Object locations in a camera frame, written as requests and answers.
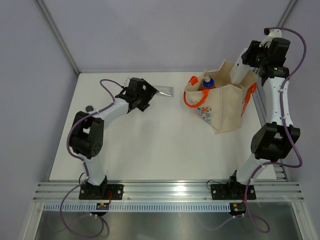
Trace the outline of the white rectangular bottle black cap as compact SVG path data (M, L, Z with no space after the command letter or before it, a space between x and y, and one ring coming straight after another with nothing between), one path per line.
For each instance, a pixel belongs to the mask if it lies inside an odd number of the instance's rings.
M232 69L230 70L229 77L232 84L240 84L251 67L248 64L243 63L242 55L247 51L247 48L244 48L238 59L234 63Z

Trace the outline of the silver tube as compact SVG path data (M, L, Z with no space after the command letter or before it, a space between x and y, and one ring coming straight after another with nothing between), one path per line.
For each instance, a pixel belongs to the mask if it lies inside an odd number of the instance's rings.
M171 86L154 85L153 87L157 90L156 95L166 96L166 97L174 96L174 88Z

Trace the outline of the orange bottle blue cap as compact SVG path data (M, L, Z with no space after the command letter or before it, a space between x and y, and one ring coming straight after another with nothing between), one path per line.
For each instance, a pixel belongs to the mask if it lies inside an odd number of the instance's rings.
M202 83L199 87L199 91L203 91L203 90L211 90L214 89L215 86L215 81L209 76L209 75L205 75L203 77Z

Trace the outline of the canvas tote bag orange handles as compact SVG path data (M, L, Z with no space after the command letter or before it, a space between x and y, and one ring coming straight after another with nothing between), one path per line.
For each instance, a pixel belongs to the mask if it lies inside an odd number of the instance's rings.
M230 71L234 63L224 60L217 70L205 70L199 76L192 76L184 88L184 104L196 109L215 134L239 129L251 95L257 89L258 76L249 70L240 84L233 84ZM215 88L199 90L204 76L210 76Z

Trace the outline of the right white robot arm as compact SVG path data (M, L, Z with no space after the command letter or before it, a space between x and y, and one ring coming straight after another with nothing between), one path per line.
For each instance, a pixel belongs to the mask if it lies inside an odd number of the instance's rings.
M290 41L281 37L253 40L230 71L231 82L238 84L250 68L259 69L266 96L266 123L252 138L250 157L222 186L220 193L224 200L256 199L253 183L257 176L286 158L300 137L301 131L294 127L289 113L290 73L284 66L289 47Z

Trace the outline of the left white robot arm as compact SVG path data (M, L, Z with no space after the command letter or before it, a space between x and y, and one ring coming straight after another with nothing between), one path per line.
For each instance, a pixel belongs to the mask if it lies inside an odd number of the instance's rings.
M107 106L76 113L66 147L68 153L79 159L84 167L85 180L80 184L79 199L100 200L110 196L112 188L108 185L101 160L97 158L103 147L104 130L134 109L144 112L157 93L159 90L143 78L132 77L121 86L120 93L111 96Z

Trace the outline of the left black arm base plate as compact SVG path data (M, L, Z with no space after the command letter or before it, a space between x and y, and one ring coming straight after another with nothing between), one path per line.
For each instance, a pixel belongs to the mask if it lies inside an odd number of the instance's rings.
M84 184L80 187L80 200L122 200L123 184L102 184L100 186Z

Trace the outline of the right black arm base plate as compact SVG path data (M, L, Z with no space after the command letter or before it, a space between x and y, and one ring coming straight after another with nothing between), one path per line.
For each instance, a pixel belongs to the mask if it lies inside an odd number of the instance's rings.
M246 185L211 184L210 192L213 200L244 200Z

